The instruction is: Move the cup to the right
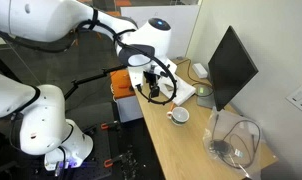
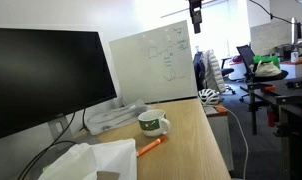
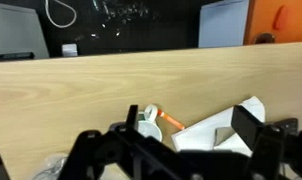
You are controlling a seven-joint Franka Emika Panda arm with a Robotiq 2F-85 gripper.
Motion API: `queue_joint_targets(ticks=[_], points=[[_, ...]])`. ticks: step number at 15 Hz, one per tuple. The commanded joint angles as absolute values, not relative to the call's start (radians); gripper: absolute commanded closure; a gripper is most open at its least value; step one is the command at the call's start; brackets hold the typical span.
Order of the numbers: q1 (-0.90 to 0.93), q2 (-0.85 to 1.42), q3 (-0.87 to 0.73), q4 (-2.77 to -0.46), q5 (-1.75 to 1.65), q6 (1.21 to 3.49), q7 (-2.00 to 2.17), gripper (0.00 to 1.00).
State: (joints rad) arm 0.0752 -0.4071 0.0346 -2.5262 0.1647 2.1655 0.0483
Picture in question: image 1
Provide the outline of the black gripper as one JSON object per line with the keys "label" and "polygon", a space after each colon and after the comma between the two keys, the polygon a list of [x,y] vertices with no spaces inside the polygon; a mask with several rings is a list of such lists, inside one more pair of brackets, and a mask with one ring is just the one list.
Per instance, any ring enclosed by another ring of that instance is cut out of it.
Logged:
{"label": "black gripper", "polygon": [[146,79],[146,82],[149,84],[149,88],[151,89],[150,97],[158,97],[160,93],[160,89],[158,87],[159,75],[144,71],[144,77]]}

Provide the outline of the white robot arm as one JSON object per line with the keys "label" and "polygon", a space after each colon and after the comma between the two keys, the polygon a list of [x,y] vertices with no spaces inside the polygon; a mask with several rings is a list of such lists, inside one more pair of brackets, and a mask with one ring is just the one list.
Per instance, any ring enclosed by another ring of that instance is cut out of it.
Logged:
{"label": "white robot arm", "polygon": [[[107,35],[125,66],[174,77],[166,57],[171,27],[162,19],[151,18],[137,27],[129,18],[109,15],[78,0],[0,0],[1,33],[54,42],[75,28]],[[91,137],[65,117],[65,100],[54,85],[25,85],[0,74],[0,119],[23,116],[20,149],[42,155],[48,171],[78,168],[93,149]]]}

